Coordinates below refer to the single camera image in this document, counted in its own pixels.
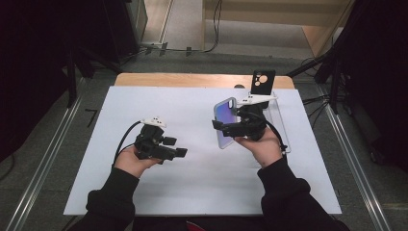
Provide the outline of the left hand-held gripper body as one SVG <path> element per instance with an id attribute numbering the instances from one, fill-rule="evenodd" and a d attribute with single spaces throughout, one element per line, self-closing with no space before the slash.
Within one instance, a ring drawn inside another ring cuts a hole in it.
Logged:
<path id="1" fill-rule="evenodd" d="M 158 117 L 146 118 L 137 135 L 135 147 L 138 150 L 136 156 L 140 159 L 173 160 L 175 149 L 172 145 L 163 145 L 164 129 L 166 124 Z"/>

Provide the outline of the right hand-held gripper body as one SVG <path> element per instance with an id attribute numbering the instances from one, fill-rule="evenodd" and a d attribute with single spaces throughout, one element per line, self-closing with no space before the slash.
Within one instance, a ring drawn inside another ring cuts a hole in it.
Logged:
<path id="1" fill-rule="evenodd" d="M 239 108 L 244 109 L 244 114 L 239 116 L 239 137 L 249 137 L 253 141 L 258 141 L 263 136 L 268 124 L 263 109 L 267 105 L 267 103 L 251 104 L 248 96 L 238 101 Z"/>

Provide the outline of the blue phone case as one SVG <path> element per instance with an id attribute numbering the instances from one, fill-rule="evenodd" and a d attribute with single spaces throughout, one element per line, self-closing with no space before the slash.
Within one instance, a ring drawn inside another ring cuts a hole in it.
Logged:
<path id="1" fill-rule="evenodd" d="M 226 148 L 233 142 L 231 137 L 225 137 L 223 135 L 220 126 L 237 122 L 236 108 L 237 100 L 234 97 L 224 99 L 214 106 L 215 119 L 213 120 L 213 127 L 217 132 L 217 145 L 220 149 Z"/>

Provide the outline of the clear plastic rack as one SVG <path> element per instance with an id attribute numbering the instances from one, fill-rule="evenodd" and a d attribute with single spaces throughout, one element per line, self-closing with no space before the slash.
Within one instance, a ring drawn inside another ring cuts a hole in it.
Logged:
<path id="1" fill-rule="evenodd" d="M 286 128 L 280 113 L 277 95 L 272 92 L 271 95 L 261 95 L 261 94 L 249 94 L 248 100 L 251 104 L 255 103 L 267 103 L 268 107 L 263 109 L 264 116 L 266 120 L 270 122 L 274 128 L 277 130 L 279 135 L 281 136 L 282 143 L 285 145 L 284 153 L 290 153 L 291 146 L 287 137 Z"/>

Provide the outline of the black phone case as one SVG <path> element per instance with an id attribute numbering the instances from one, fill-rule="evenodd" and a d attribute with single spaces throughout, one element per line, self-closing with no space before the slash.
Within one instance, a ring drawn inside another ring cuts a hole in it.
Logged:
<path id="1" fill-rule="evenodd" d="M 271 95 L 275 74 L 274 70 L 255 70 L 252 75 L 250 93 Z"/>

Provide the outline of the person's left hand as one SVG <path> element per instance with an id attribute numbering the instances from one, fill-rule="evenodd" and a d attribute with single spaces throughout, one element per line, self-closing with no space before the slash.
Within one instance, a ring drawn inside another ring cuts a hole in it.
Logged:
<path id="1" fill-rule="evenodd" d="M 137 178 L 140 178 L 147 169 L 160 162 L 159 159 L 140 160 L 136 156 L 137 152 L 138 150 L 134 145 L 123 149 L 116 158 L 114 167 L 126 171 Z"/>

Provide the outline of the person's right hand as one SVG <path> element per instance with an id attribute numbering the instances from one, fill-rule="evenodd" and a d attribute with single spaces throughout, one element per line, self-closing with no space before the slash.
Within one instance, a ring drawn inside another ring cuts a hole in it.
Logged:
<path id="1" fill-rule="evenodd" d="M 269 128 L 264 130 L 263 136 L 258 141 L 237 137 L 235 142 L 248 149 L 261 168 L 268 167 L 283 158 L 280 142 Z"/>

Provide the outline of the white table board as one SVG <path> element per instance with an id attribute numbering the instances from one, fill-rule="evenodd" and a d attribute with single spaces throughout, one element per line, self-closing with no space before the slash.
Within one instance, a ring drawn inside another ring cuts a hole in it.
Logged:
<path id="1" fill-rule="evenodd" d="M 162 119 L 165 133 L 188 149 L 184 158 L 148 169 L 133 196 L 139 216 L 257 216 L 264 188 L 258 163 L 237 143 L 217 145 L 216 103 L 247 96 L 245 89 L 112 87 L 96 121 L 65 206 L 82 215 L 88 194 L 105 183 L 119 144 L 130 144 L 141 120 Z"/>

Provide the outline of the wooden table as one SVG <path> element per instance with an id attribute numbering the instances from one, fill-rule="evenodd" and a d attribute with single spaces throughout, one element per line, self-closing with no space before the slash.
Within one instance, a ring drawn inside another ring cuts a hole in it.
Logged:
<path id="1" fill-rule="evenodd" d="M 243 86 L 250 89 L 251 75 L 195 73 L 121 73 L 116 86 L 228 88 Z"/>

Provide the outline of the black metal stand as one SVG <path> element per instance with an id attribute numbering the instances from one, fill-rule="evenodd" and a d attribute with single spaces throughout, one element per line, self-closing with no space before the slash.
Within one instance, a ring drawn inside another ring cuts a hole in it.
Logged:
<path id="1" fill-rule="evenodd" d="M 329 105 L 335 114 L 338 113 L 337 102 L 338 92 L 341 79 L 341 60 L 338 58 L 338 51 L 335 48 L 329 49 L 323 55 L 313 58 L 306 64 L 287 73 L 287 76 L 293 78 L 312 67 L 319 66 L 314 80 L 317 84 L 324 84 L 328 79 L 331 79 L 329 92 Z"/>
<path id="2" fill-rule="evenodd" d="M 71 108 L 78 98 L 77 84 L 75 70 L 78 69 L 85 78 L 92 78 L 94 75 L 94 68 L 90 61 L 95 60 L 103 66 L 107 67 L 116 74 L 122 73 L 123 70 L 117 65 L 104 59 L 91 50 L 77 46 L 68 45 L 66 48 L 66 76 L 67 76 L 67 90 L 68 102 L 67 107 Z"/>

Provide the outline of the light wooden furniture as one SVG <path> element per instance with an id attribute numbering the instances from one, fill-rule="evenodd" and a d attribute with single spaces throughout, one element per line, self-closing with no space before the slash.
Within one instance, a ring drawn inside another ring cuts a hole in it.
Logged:
<path id="1" fill-rule="evenodd" d="M 222 0 L 227 21 L 300 25 L 315 57 L 347 22 L 355 0 Z"/>

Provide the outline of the grey cabinet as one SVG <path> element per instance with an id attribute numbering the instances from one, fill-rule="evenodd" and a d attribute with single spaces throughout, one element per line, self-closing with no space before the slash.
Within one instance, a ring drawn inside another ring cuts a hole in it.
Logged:
<path id="1" fill-rule="evenodd" d="M 144 0 L 125 0 L 125 6 L 131 21 L 137 45 L 140 45 L 148 21 L 145 2 Z"/>

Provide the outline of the black curtain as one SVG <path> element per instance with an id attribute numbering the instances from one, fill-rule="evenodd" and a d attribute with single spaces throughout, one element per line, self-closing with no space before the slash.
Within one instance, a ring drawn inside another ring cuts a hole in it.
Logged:
<path id="1" fill-rule="evenodd" d="M 137 53 L 125 0 L 0 0 L 0 162 L 68 93 L 68 45 L 117 66 Z"/>
<path id="2" fill-rule="evenodd" d="M 347 101 L 371 157 L 408 173 L 408 0 L 355 0 L 338 42 Z"/>

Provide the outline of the metal floor rail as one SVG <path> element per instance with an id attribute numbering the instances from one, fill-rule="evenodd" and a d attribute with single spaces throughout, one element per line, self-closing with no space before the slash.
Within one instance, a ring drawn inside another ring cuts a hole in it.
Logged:
<path id="1" fill-rule="evenodd" d="M 47 178 L 47 175 L 53 165 L 61 145 L 64 141 L 66 133 L 75 117 L 79 106 L 81 105 L 84 91 L 88 86 L 88 80 L 84 77 L 79 79 L 77 84 L 77 98 L 73 101 L 69 108 L 64 110 L 62 117 L 51 142 L 48 144 L 46 151 L 42 155 L 42 159 L 30 181 L 30 184 L 19 199 L 17 207 L 13 213 L 11 220 L 6 228 L 6 231 L 21 231 L 27 217 L 30 215 L 32 208 L 38 198 L 41 188 Z"/>
<path id="2" fill-rule="evenodd" d="M 352 231 L 393 231 L 339 115 L 324 99 L 311 121 L 342 213 Z"/>

